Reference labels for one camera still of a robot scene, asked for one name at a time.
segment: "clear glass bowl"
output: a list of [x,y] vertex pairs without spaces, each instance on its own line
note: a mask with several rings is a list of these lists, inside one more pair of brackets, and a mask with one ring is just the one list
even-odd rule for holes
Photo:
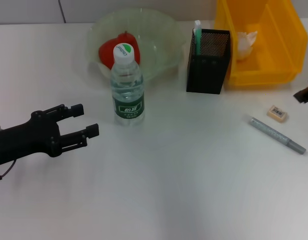
[[125,31],[137,40],[141,56],[140,68],[145,81],[179,64],[182,46],[186,41],[178,23],[156,10],[127,8],[101,18],[88,32],[89,61],[97,62],[105,77],[110,77],[110,70],[100,62],[98,49]]

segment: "white bottle cap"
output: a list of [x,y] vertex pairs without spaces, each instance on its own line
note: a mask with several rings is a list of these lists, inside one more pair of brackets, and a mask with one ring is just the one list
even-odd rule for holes
[[120,43],[114,47],[115,63],[127,65],[134,60],[134,49],[128,43]]

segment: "pen holder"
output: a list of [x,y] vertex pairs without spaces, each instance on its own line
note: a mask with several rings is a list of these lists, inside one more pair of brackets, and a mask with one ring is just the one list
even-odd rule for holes
[[187,66],[187,92],[220,94],[230,56],[230,32],[202,29],[200,55],[192,34]]

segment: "white tissue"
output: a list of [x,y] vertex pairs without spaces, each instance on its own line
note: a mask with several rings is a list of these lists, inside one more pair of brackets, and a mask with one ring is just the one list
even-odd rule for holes
[[256,41],[257,37],[257,31],[256,32],[251,32],[249,34],[245,32],[238,32],[238,46],[237,46],[237,60],[243,60],[247,58],[252,50],[253,50],[253,44]]

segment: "yellow plastic bin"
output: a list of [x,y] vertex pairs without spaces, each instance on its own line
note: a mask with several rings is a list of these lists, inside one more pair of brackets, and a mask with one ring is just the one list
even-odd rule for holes
[[[301,72],[307,33],[290,0],[217,0],[215,29],[231,33],[228,86],[269,86]],[[258,31],[251,55],[237,61],[237,32]]]

